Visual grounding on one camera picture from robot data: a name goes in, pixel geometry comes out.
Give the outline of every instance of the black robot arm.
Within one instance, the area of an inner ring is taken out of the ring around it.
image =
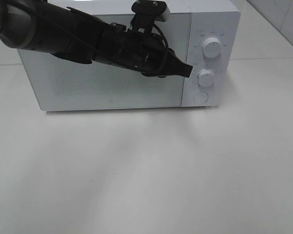
[[[77,63],[92,61],[141,72],[147,77],[189,77],[155,21],[166,21],[163,1],[138,0],[130,29],[41,0],[0,0],[0,39],[11,48],[51,53]]]

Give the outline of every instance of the microwave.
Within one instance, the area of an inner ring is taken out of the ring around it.
[[[131,0],[49,1],[127,25]],[[230,0],[166,0],[170,15],[158,22],[176,56],[193,66],[189,78],[145,77],[101,63],[79,64],[51,54],[19,50],[44,111],[216,106],[240,12]]]

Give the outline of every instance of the cable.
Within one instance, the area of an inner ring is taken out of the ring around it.
[[[15,1],[12,1],[12,0],[1,0],[2,4],[4,4],[5,2],[7,2],[8,4],[20,9],[20,10],[23,10],[51,25],[53,25],[54,27],[60,29],[62,32],[66,33],[67,35],[69,35],[71,38],[73,38],[74,40],[78,41],[79,43],[83,44],[84,46],[88,47],[89,49],[91,49],[92,51],[94,51],[96,54],[102,56],[103,58],[105,58],[106,60],[109,60],[115,64],[118,64],[124,68],[127,68],[127,69],[131,69],[131,70],[134,70],[134,71],[138,71],[138,72],[141,72],[141,73],[145,73],[145,74],[157,74],[159,73],[164,65],[165,65],[165,61],[167,59],[167,54],[168,54],[168,41],[167,39],[165,38],[163,32],[161,31],[161,29],[157,26],[157,25],[154,25],[154,28],[159,32],[160,36],[162,37],[164,43],[165,43],[165,53],[164,53],[164,57],[163,57],[163,60],[162,60],[162,63],[160,65],[160,67],[156,70],[153,70],[153,71],[148,71],[148,70],[144,70],[144,69],[138,69],[137,67],[134,67],[134,66],[128,66],[127,64],[124,64],[122,62],[119,62],[119,61],[116,61],[115,59],[105,55],[104,53],[102,53],[101,51],[99,51],[98,49],[94,48],[93,46],[91,46],[90,44],[88,44],[87,42],[85,42],[84,40],[80,39],[79,37],[75,36],[74,34],[72,34],[71,32],[69,32],[68,30],[66,30],[65,28],[61,27],[60,25],[57,25],[56,23],[50,21],[48,18],[46,17],[42,17],[40,15],[38,15],[34,10],[32,10],[31,8],[19,3],[19,2],[15,2]]]

